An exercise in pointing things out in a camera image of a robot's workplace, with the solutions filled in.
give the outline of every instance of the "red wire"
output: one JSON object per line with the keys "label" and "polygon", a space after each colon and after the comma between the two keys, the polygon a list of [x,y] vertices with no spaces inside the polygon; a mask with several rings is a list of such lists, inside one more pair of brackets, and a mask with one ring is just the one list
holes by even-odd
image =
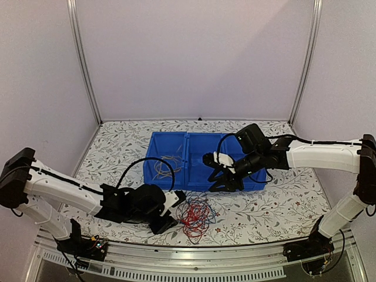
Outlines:
{"label": "red wire", "polygon": [[176,218],[184,224],[183,232],[192,244],[199,243],[209,229],[210,223],[216,222],[215,216],[216,213],[207,199],[202,199],[200,195],[186,200],[176,209]]}

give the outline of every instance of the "floral tablecloth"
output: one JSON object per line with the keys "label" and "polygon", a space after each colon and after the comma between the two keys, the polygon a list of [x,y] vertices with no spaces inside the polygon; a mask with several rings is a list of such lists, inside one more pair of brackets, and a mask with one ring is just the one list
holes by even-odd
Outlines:
{"label": "floral tablecloth", "polygon": [[[115,185],[130,163],[145,157],[154,131],[236,132],[250,121],[131,121],[106,122],[83,161],[77,178]],[[256,122],[266,136],[292,133],[286,122]],[[329,206],[312,169],[270,170],[274,180],[263,191],[205,193],[216,214],[200,240],[191,241],[183,225],[154,235],[145,224],[117,224],[96,219],[68,205],[61,213],[76,219],[83,234],[98,234],[110,240],[171,246],[228,246],[265,243],[308,235],[314,222]],[[142,164],[134,167],[123,184],[138,187],[143,182]],[[189,192],[188,197],[195,195]]]}

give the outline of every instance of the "robotic arm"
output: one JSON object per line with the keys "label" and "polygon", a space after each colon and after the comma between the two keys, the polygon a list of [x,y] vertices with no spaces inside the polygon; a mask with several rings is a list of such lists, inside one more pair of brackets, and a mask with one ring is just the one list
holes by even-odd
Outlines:
{"label": "robotic arm", "polygon": [[0,204],[25,213],[51,233],[58,250],[75,256],[104,260],[107,240],[81,236],[80,225],[58,213],[43,198],[75,206],[87,214],[117,223],[148,223],[161,234],[177,221],[169,209],[185,200],[182,191],[164,193],[156,185],[137,189],[89,184],[56,172],[25,148],[5,163],[0,176]]}
{"label": "robotic arm", "polygon": [[[317,220],[307,240],[285,244],[284,255],[288,261],[333,251],[332,236],[368,205],[376,204],[376,141],[371,135],[349,142],[309,142],[293,135],[283,135],[276,136],[279,138],[272,144],[256,124],[233,135],[246,156],[234,161],[218,152],[204,155],[203,162],[214,168],[209,177],[209,181],[214,182],[210,191],[243,190],[242,179],[263,168],[316,167],[358,174],[354,191]],[[317,261],[305,266],[305,270],[314,275],[323,269]]]}

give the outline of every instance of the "tangled wire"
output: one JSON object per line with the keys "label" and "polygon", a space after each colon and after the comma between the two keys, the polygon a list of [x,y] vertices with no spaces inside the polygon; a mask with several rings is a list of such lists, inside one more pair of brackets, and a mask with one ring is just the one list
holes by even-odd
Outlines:
{"label": "tangled wire", "polygon": [[198,244],[211,223],[216,223],[216,212],[211,208],[205,193],[191,197],[176,209],[176,218],[184,224],[183,232],[192,244]]}
{"label": "tangled wire", "polygon": [[[166,160],[170,163],[170,165],[172,166],[175,174],[182,171],[182,169],[183,169],[182,157],[180,157],[180,156],[162,156],[161,159]],[[164,163],[155,162],[154,169],[155,169],[157,174],[154,176],[153,180],[155,178],[163,179],[165,177],[172,177],[171,171],[168,169],[168,167],[167,167],[167,169],[165,167],[167,167],[167,166]]]}

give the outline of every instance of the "blue plastic bin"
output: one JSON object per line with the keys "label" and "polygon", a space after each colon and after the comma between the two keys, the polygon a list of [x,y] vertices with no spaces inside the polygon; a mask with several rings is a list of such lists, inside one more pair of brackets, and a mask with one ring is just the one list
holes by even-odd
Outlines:
{"label": "blue plastic bin", "polygon": [[[147,157],[173,156],[175,160],[167,160],[175,172],[175,189],[191,191],[209,191],[213,184],[207,179],[213,173],[211,167],[202,162],[202,157],[206,153],[213,153],[217,150],[218,142],[224,136],[223,133],[186,133],[186,132],[153,132],[147,150]],[[235,137],[228,137],[222,144],[221,152],[230,155],[234,160],[244,157],[241,147]],[[170,176],[158,174],[156,164],[160,163],[154,160],[147,160],[143,164],[144,182],[147,184],[158,185],[162,189],[170,189]],[[169,171],[164,164],[160,168],[162,171]],[[263,182],[266,179],[266,171],[263,169],[252,174],[252,178]],[[263,190],[264,183],[255,183],[249,178],[244,180],[245,191]]]}
{"label": "blue plastic bin", "polygon": [[206,153],[213,153],[217,150],[218,142],[224,134],[222,133],[188,133],[185,161],[186,190],[208,191],[213,185],[207,181],[213,172],[211,167],[202,162]]}
{"label": "blue plastic bin", "polygon": [[[153,132],[152,138],[147,149],[147,157],[163,158],[173,156],[175,161],[167,161],[175,170],[175,189],[184,189],[184,160],[186,153],[186,132]],[[158,185],[161,189],[170,189],[172,178],[158,174],[158,170],[169,172],[169,168],[165,164],[156,160],[147,160],[143,164],[144,182],[147,184]]]}
{"label": "blue plastic bin", "polygon": [[[225,152],[227,155],[230,155],[235,161],[240,160],[245,157],[245,154],[241,150],[239,142],[234,136],[229,136],[223,141]],[[266,180],[266,170],[261,169],[258,172],[255,172],[251,177],[259,182],[264,182]],[[243,179],[244,191],[259,191],[265,188],[265,183],[256,183],[252,181],[249,177]]]}

